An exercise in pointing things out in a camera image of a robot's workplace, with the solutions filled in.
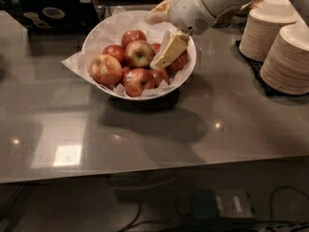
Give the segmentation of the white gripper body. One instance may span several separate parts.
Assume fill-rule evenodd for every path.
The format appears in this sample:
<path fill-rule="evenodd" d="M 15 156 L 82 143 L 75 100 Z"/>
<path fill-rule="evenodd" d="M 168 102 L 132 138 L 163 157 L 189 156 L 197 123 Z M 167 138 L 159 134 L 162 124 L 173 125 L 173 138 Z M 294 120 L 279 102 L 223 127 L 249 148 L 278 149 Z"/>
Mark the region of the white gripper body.
<path fill-rule="evenodd" d="M 172 0 L 170 21 L 186 34 L 202 35 L 212 28 L 217 18 L 206 0 Z"/>

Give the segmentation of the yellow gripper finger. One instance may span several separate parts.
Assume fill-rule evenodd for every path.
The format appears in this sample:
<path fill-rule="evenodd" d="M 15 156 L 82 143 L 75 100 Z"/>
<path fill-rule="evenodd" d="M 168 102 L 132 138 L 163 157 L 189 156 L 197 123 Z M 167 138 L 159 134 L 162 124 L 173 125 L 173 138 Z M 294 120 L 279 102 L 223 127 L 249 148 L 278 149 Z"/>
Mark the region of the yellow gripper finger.
<path fill-rule="evenodd" d="M 189 35 L 183 31 L 171 33 L 166 31 L 160 46 L 159 52 L 152 60 L 150 67 L 154 70 L 160 70 L 168 67 L 174 62 L 187 48 Z"/>
<path fill-rule="evenodd" d="M 149 24 L 158 24 L 170 21 L 170 9 L 172 0 L 163 0 L 148 12 L 145 21 Z"/>

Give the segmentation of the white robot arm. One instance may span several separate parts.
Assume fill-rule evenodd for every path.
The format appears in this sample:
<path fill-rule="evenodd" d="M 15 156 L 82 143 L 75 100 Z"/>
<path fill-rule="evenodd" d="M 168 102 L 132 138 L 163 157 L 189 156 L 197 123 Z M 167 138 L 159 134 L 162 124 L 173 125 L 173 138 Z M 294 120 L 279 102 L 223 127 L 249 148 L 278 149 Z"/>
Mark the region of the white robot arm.
<path fill-rule="evenodd" d="M 233 9 L 245 7 L 255 0 L 164 0 L 145 17 L 149 24 L 169 22 L 176 31 L 166 32 L 160 51 L 151 62 L 155 70 L 175 61 L 187 48 L 189 37 L 201 35 L 217 20 Z M 289 0 L 305 23 L 309 24 L 309 0 Z"/>

